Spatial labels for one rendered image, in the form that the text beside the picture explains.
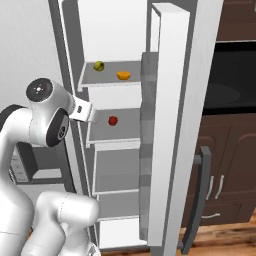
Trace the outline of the grey door bin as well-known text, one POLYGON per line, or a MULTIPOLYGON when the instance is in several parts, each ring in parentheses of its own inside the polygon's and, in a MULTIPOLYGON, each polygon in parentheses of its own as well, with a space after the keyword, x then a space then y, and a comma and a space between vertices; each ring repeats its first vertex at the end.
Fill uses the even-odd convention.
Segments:
POLYGON ((65 182, 69 171, 66 146, 61 142, 55 147, 33 147, 19 142, 10 168, 18 183, 65 182))

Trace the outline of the white and grey fridge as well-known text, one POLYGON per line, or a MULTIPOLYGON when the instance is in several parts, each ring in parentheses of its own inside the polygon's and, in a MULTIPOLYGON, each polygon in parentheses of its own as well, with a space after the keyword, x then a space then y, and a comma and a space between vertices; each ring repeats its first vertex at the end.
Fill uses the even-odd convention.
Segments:
MULTIPOLYGON (((69 91, 90 101, 98 111, 140 110, 139 142, 108 142, 86 147, 90 124, 71 124, 68 154, 78 162, 83 191, 100 203, 100 222, 139 218, 139 181, 137 190, 94 195, 93 176, 97 151, 138 149, 140 177, 142 85, 140 80, 86 87, 79 92, 78 84, 87 62, 142 61, 146 50, 147 3, 147 0, 51 0, 64 84, 69 91)), ((100 222, 93 232, 97 240, 100 222)))

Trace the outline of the dark brown cupboard run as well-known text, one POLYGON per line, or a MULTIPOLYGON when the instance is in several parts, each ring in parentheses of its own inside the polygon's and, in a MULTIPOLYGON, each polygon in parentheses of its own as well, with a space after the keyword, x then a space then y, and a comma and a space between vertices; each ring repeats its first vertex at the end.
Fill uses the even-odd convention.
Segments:
POLYGON ((204 116, 197 146, 212 154, 201 223, 249 221, 256 208, 256 113, 204 116))

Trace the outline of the black built-in oven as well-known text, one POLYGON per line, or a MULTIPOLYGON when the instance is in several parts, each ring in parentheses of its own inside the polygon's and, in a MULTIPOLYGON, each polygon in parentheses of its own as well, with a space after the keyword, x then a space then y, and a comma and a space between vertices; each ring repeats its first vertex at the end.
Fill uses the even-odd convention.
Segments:
POLYGON ((256 113, 256 41, 215 44, 204 115, 256 113))

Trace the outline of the white fridge drawer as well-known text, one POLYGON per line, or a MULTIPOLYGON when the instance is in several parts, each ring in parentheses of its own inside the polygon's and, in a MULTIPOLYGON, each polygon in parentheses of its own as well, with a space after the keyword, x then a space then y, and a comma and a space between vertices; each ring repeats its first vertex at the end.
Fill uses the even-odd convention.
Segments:
POLYGON ((139 218, 113 219, 100 222, 99 248, 114 249, 146 246, 139 239, 139 218))

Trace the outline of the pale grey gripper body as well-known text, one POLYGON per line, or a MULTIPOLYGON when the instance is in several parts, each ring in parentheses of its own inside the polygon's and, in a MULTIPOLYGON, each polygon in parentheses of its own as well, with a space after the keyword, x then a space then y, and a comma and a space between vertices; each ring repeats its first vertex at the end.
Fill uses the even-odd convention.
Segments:
POLYGON ((88 121, 92 123, 97 123, 98 119, 99 119, 99 111, 95 108, 92 108, 90 115, 88 117, 88 121))

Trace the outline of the dark brown wall cupboard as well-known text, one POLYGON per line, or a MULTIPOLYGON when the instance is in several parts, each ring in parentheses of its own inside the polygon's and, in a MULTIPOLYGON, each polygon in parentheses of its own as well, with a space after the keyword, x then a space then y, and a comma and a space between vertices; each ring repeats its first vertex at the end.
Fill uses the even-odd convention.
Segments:
POLYGON ((217 40, 256 40, 256 0, 224 0, 217 40))

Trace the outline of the orange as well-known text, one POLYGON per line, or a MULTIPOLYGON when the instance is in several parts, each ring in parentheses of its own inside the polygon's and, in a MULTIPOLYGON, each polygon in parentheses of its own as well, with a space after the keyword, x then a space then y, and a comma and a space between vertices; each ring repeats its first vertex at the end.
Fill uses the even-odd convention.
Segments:
POLYGON ((129 71, 118 71, 116 75, 119 80, 128 80, 131 77, 131 73, 129 71))

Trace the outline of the white fridge door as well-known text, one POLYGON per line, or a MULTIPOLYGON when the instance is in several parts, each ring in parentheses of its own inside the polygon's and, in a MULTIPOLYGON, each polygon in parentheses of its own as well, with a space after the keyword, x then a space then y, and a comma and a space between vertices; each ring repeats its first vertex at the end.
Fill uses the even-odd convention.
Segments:
POLYGON ((181 253, 194 157, 224 0, 148 0, 141 61, 139 233, 151 256, 181 253))

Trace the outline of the grey fridge rack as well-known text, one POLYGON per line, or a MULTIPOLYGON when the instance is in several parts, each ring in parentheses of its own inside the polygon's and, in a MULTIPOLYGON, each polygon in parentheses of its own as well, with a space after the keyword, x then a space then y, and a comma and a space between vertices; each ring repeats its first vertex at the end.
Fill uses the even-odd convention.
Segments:
POLYGON ((93 194, 114 194, 137 190, 139 181, 139 150, 97 151, 94 164, 93 194))
POLYGON ((131 141, 140 141, 139 109, 100 110, 98 122, 88 126, 86 147, 90 144, 131 141), (108 123, 110 116, 118 118, 115 126, 108 123))
POLYGON ((140 61, 105 62, 102 71, 96 71, 94 63, 87 62, 80 76, 78 91, 81 92, 86 87, 139 82, 141 80, 140 71, 140 61), (117 76, 118 72, 129 72, 130 77, 126 80, 120 80, 117 76))

